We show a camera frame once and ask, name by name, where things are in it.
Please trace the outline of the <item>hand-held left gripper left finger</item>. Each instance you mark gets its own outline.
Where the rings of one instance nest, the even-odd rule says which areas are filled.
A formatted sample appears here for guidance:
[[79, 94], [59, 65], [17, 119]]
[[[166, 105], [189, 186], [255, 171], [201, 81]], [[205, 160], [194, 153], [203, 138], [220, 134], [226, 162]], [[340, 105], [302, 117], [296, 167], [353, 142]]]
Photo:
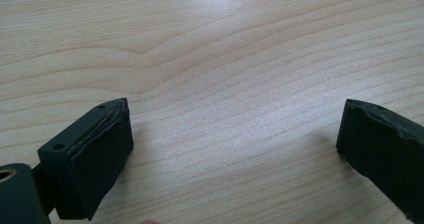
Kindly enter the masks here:
[[128, 101], [97, 105], [38, 149], [62, 219], [92, 219], [133, 150]]

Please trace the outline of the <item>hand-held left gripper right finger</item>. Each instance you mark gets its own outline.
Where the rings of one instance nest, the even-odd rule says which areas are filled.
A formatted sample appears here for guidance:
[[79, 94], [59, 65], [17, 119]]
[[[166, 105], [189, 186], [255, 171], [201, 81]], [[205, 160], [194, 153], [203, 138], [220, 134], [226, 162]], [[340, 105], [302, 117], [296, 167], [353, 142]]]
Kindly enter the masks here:
[[424, 224], [424, 127], [382, 106], [348, 99], [336, 148], [414, 224]]

